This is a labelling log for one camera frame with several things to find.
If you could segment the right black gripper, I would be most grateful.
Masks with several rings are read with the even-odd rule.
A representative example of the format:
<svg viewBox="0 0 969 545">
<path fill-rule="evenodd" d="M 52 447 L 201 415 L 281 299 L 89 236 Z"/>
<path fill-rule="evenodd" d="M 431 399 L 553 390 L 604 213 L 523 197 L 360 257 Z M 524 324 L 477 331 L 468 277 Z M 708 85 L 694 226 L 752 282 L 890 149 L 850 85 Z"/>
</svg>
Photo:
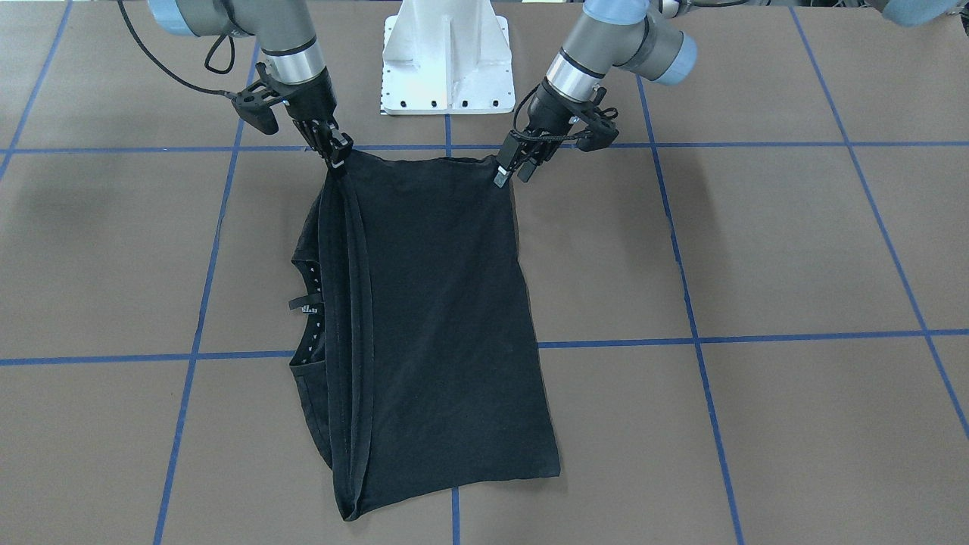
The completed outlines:
<svg viewBox="0 0 969 545">
<path fill-rule="evenodd" d="M 283 84 L 286 110 L 310 147 L 324 159 L 333 176 L 346 175 L 346 160 L 354 140 L 335 121 L 337 101 L 329 70 L 305 83 Z"/>
</svg>

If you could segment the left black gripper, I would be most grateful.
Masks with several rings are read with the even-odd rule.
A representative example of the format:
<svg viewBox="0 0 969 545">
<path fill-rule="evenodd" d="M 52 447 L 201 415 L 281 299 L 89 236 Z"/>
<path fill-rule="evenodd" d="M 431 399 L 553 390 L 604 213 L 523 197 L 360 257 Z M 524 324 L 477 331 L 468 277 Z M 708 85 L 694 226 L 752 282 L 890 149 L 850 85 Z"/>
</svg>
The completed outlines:
<svg viewBox="0 0 969 545">
<path fill-rule="evenodd" d="M 562 94 L 549 82 L 539 83 L 528 103 L 528 124 L 522 131 L 506 134 L 496 155 L 498 169 L 494 184 L 505 186 L 518 170 L 520 182 L 529 182 L 537 168 L 553 157 L 560 142 L 574 141 L 579 134 L 571 134 L 579 103 Z"/>
</svg>

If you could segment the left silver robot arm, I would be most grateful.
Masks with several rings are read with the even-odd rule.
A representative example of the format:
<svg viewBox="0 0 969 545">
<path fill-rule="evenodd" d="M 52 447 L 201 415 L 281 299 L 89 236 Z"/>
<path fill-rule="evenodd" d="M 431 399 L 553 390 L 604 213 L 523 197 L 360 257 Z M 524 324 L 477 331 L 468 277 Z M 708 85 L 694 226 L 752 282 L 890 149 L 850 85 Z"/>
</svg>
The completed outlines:
<svg viewBox="0 0 969 545">
<path fill-rule="evenodd" d="M 669 23 L 675 11 L 650 1 L 587 1 L 546 75 L 522 98 L 524 129 L 513 126 L 497 155 L 494 183 L 535 170 L 568 142 L 579 151 L 601 151 L 618 135 L 615 108 L 601 108 L 610 69 L 674 86 L 693 71 L 698 45 Z"/>
</svg>

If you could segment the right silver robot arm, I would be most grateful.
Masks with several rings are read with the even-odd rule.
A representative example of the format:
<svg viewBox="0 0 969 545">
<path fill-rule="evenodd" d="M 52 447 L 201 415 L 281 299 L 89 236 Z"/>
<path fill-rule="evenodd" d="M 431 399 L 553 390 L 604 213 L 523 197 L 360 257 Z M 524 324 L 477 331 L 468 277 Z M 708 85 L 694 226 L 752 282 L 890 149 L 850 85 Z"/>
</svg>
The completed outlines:
<svg viewBox="0 0 969 545">
<path fill-rule="evenodd" d="M 336 175 L 345 172 L 353 139 L 339 130 L 328 65 L 304 1 L 150 1 L 156 22 L 177 36 L 253 36 L 264 54 L 245 89 L 217 90 L 238 116 L 260 133 L 279 124 L 271 108 L 282 103 L 308 148 Z"/>
</svg>

